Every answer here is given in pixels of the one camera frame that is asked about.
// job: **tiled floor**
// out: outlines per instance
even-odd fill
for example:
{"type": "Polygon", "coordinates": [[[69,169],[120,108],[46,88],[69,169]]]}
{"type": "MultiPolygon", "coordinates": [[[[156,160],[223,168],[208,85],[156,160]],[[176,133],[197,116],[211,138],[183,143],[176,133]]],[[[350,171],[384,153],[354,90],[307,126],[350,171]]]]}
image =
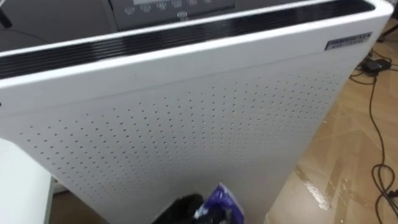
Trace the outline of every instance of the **tiled floor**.
{"type": "MultiPolygon", "coordinates": [[[[398,31],[388,39],[398,41],[398,31]]],[[[398,42],[376,44],[374,50],[398,63],[398,42]]],[[[371,81],[366,77],[358,80],[371,81]]],[[[374,202],[379,193],[371,168],[381,160],[381,148],[369,119],[370,93],[371,86],[347,82],[266,223],[377,223],[374,202]]],[[[398,171],[398,72],[383,72],[378,77],[373,111],[385,140],[387,164],[398,171]]],[[[380,211],[384,223],[398,222],[385,202],[380,211]]],[[[102,222],[72,194],[54,197],[51,224],[102,222]]]]}

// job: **black cable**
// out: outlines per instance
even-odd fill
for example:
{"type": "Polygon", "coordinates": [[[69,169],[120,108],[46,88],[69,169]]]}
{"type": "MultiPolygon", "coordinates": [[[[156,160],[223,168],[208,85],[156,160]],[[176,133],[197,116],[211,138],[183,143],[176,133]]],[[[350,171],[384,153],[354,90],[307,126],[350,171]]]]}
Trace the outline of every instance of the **black cable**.
{"type": "Polygon", "coordinates": [[[29,36],[29,37],[34,37],[34,38],[37,39],[37,40],[41,40],[42,42],[45,42],[45,43],[47,43],[47,44],[51,44],[50,41],[47,41],[47,40],[45,40],[45,39],[43,39],[43,38],[41,38],[41,37],[39,37],[39,36],[33,35],[33,34],[28,34],[28,33],[23,32],[23,31],[11,30],[11,29],[0,29],[0,31],[15,32],[15,33],[18,33],[18,34],[27,35],[27,36],[29,36]]]}
{"type": "Polygon", "coordinates": [[[381,55],[380,53],[377,53],[375,50],[371,50],[371,52],[373,52],[373,53],[375,53],[375,54],[377,54],[378,56],[380,56],[380,57],[382,57],[382,58],[384,58],[384,59],[387,59],[390,63],[392,63],[392,59],[391,58],[389,58],[389,57],[386,57],[386,56],[383,56],[383,55],[381,55]]]}
{"type": "Polygon", "coordinates": [[[351,78],[351,77],[357,77],[357,76],[360,76],[360,75],[362,75],[363,74],[363,72],[359,72],[358,74],[354,74],[354,75],[350,75],[349,77],[351,78]]]}
{"type": "Polygon", "coordinates": [[[357,80],[353,79],[352,76],[350,76],[349,79],[351,81],[356,82],[356,83],[361,84],[361,85],[373,85],[373,83],[364,83],[364,82],[361,82],[361,81],[357,81],[357,80]]]}
{"type": "Polygon", "coordinates": [[[377,124],[376,124],[376,122],[374,121],[374,118],[373,118],[372,104],[373,104],[374,90],[376,88],[376,82],[377,82],[377,78],[373,77],[373,82],[370,83],[370,85],[372,85],[372,92],[371,92],[371,97],[370,97],[370,100],[369,100],[369,116],[370,116],[370,119],[371,119],[372,124],[374,126],[374,129],[376,130],[377,135],[379,136],[379,139],[380,139],[381,157],[382,157],[382,159],[381,159],[381,163],[380,164],[376,164],[375,166],[373,166],[373,168],[372,168],[372,179],[373,179],[373,182],[376,185],[377,189],[380,191],[380,196],[378,196],[378,198],[376,199],[375,204],[374,204],[374,208],[375,208],[375,211],[376,211],[377,220],[379,221],[380,224],[383,224],[383,221],[381,220],[380,213],[379,213],[380,200],[382,198],[387,200],[388,204],[390,205],[392,211],[395,213],[397,218],[398,218],[398,206],[395,205],[395,203],[387,195],[388,191],[390,190],[391,186],[393,185],[393,183],[395,181],[396,175],[395,175],[394,170],[390,166],[386,165],[386,149],[384,147],[384,140],[383,140],[383,137],[381,135],[380,129],[377,126],[377,124]],[[391,181],[387,184],[387,187],[384,185],[384,181],[382,179],[382,175],[381,175],[381,170],[382,169],[387,169],[388,172],[391,174],[391,181]]]}

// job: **power cord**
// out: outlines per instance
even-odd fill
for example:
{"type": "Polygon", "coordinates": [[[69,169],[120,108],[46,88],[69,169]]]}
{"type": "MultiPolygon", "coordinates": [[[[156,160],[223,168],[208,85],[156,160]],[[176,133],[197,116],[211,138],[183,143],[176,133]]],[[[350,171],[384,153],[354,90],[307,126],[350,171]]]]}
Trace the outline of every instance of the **power cord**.
{"type": "Polygon", "coordinates": [[[388,202],[388,204],[390,205],[392,211],[395,213],[397,218],[398,218],[398,206],[392,201],[391,195],[393,195],[394,193],[393,192],[389,193],[389,190],[391,189],[391,187],[392,187],[392,185],[393,185],[393,183],[395,181],[396,175],[395,175],[394,170],[390,166],[386,165],[386,150],[385,150],[385,146],[384,146],[384,140],[383,140],[383,137],[381,135],[380,129],[377,126],[377,124],[376,124],[376,122],[374,121],[374,118],[373,118],[372,104],[373,104],[374,90],[376,88],[377,76],[378,75],[379,74],[377,73],[377,74],[375,74],[375,76],[373,76],[373,82],[372,83],[363,83],[363,82],[355,80],[352,77],[350,77],[349,79],[354,81],[355,83],[360,84],[360,85],[372,85],[372,92],[371,92],[371,97],[370,97],[370,100],[369,100],[369,116],[370,116],[370,119],[371,119],[372,124],[374,126],[374,129],[376,130],[377,135],[379,136],[379,139],[380,139],[381,157],[382,157],[381,163],[376,164],[372,168],[372,179],[373,179],[373,182],[376,185],[377,189],[380,192],[380,196],[377,197],[376,202],[374,204],[374,208],[375,208],[377,220],[379,221],[380,224],[383,224],[383,221],[381,220],[381,216],[380,216],[380,212],[379,212],[379,204],[380,204],[381,199],[384,198],[388,202]],[[391,175],[391,181],[390,182],[384,183],[382,175],[381,175],[382,169],[385,169],[385,170],[388,171],[388,173],[390,173],[390,175],[391,175]]]}
{"type": "Polygon", "coordinates": [[[35,38],[35,39],[37,39],[37,40],[40,40],[40,41],[42,41],[42,42],[45,42],[45,43],[47,43],[47,44],[51,44],[51,42],[48,41],[48,40],[45,40],[45,39],[43,39],[43,38],[41,38],[41,37],[39,37],[39,36],[36,36],[36,35],[34,35],[34,34],[29,34],[29,33],[23,32],[23,31],[11,30],[11,29],[0,29],[0,31],[2,31],[2,32],[15,32],[15,33],[18,33],[18,34],[22,34],[22,35],[26,35],[26,36],[29,36],[29,37],[33,37],[33,38],[35,38]]]}

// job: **black object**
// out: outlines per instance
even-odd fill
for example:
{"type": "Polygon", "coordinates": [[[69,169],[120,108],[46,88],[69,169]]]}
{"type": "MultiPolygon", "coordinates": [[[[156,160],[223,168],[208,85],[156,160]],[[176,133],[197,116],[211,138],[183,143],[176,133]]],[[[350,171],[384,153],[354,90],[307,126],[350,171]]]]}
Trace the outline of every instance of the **black object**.
{"type": "Polygon", "coordinates": [[[398,190],[396,190],[396,191],[390,190],[390,192],[388,193],[387,196],[388,196],[389,198],[396,198],[396,197],[398,197],[398,190]]]}
{"type": "Polygon", "coordinates": [[[363,0],[327,1],[194,26],[16,54],[0,58],[0,79],[348,16],[373,9],[372,4],[363,0]]]}
{"type": "Polygon", "coordinates": [[[0,24],[5,29],[12,27],[12,22],[10,21],[10,19],[7,17],[6,13],[1,8],[0,8],[0,24]]]}
{"type": "Polygon", "coordinates": [[[152,224],[191,224],[196,210],[203,204],[203,197],[192,194],[174,201],[152,224]]]}
{"type": "MultiPolygon", "coordinates": [[[[109,0],[119,30],[165,22],[189,20],[193,16],[235,8],[240,0],[109,0]]],[[[261,0],[242,0],[260,3],[261,0]]]]}
{"type": "Polygon", "coordinates": [[[372,77],[390,68],[391,62],[386,59],[366,60],[362,63],[362,71],[372,77]]]}
{"type": "MultiPolygon", "coordinates": [[[[397,10],[397,6],[394,9],[394,12],[392,13],[392,18],[398,19],[398,10],[397,10]]],[[[395,30],[398,29],[398,24],[391,27],[390,29],[388,29],[387,31],[385,31],[384,33],[382,33],[380,35],[380,37],[378,38],[378,42],[379,43],[383,43],[386,40],[386,36],[389,35],[390,33],[394,32],[395,30]]]]}

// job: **power adapter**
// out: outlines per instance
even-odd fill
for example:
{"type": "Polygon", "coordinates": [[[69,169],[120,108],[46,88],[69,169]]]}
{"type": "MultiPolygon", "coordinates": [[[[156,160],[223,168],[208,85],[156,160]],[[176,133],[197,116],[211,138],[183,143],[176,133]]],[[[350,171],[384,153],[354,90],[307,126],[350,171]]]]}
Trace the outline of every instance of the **power adapter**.
{"type": "Polygon", "coordinates": [[[370,77],[379,75],[379,72],[386,71],[391,68],[391,62],[386,59],[366,60],[362,63],[362,71],[370,77]]]}

